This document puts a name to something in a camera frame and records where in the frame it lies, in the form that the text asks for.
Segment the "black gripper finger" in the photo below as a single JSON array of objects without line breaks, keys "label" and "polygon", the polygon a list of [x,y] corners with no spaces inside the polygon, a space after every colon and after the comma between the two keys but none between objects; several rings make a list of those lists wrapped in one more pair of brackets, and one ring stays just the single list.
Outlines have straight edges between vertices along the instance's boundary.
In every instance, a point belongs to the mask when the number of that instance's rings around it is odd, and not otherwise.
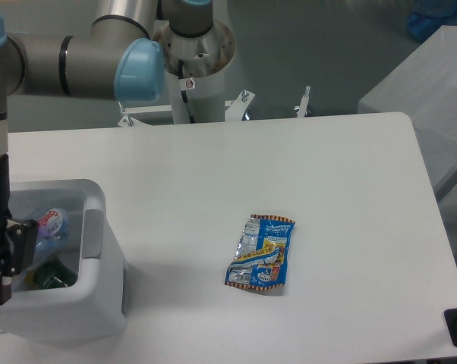
[{"label": "black gripper finger", "polygon": [[33,263],[38,234],[36,220],[7,220],[0,233],[0,305],[11,299],[12,280]]}]

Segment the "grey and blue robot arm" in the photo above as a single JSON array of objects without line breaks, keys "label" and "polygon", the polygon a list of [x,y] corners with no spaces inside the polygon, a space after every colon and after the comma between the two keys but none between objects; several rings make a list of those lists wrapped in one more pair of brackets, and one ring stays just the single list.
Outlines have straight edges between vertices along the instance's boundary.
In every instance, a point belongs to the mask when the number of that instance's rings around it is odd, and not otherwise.
[{"label": "grey and blue robot arm", "polygon": [[11,281],[33,262],[37,224],[9,209],[8,103],[13,94],[151,102],[164,87],[165,60],[153,39],[156,20],[194,39],[213,28],[210,1],[104,1],[90,34],[8,33],[0,14],[0,305]]}]

